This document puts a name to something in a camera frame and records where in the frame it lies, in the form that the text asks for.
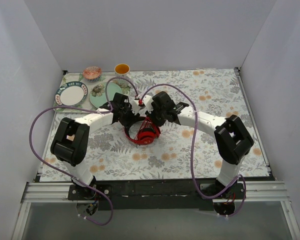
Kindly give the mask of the red black headphones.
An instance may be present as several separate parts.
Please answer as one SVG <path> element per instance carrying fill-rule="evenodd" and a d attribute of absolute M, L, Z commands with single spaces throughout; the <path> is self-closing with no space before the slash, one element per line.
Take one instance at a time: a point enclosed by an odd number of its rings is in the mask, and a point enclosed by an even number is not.
<path fill-rule="evenodd" d="M 141 126 L 134 138 L 130 137 L 130 128 L 137 122 L 141 122 Z M 154 142 L 159 138 L 161 130 L 158 126 L 154 125 L 149 117 L 140 116 L 132 124 L 124 127 L 126 137 L 136 145 L 145 146 Z"/>

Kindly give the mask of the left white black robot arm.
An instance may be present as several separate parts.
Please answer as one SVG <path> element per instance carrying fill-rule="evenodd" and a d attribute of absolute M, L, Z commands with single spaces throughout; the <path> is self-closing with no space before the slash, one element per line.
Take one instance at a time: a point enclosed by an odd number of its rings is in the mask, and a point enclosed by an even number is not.
<path fill-rule="evenodd" d="M 116 93 L 113 100 L 101 105 L 95 113 L 61 120 L 50 152 L 67 167 L 71 180 L 80 186 L 79 194 L 85 200 L 93 199 L 97 193 L 96 187 L 91 184 L 94 176 L 85 162 L 90 134 L 116 122 L 128 125 L 139 116 L 139 100 L 136 97 L 129 101 L 128 96 Z"/>

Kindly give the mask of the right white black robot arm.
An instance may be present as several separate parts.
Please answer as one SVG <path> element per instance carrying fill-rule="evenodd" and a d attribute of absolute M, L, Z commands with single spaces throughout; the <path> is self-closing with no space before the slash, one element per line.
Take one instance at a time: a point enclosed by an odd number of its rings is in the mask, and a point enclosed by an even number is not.
<path fill-rule="evenodd" d="M 203 199 L 220 197 L 227 199 L 235 192 L 233 184 L 239 178 L 242 160 L 250 152 L 254 141 L 240 117 L 214 116 L 198 111 L 195 104 L 175 103 L 170 96 L 161 91 L 155 96 L 144 95 L 139 104 L 145 106 L 146 115 L 157 126 L 166 121 L 180 126 L 192 127 L 212 136 L 222 158 L 221 170 L 216 178 L 216 193 L 205 195 L 195 184 L 195 189 Z"/>

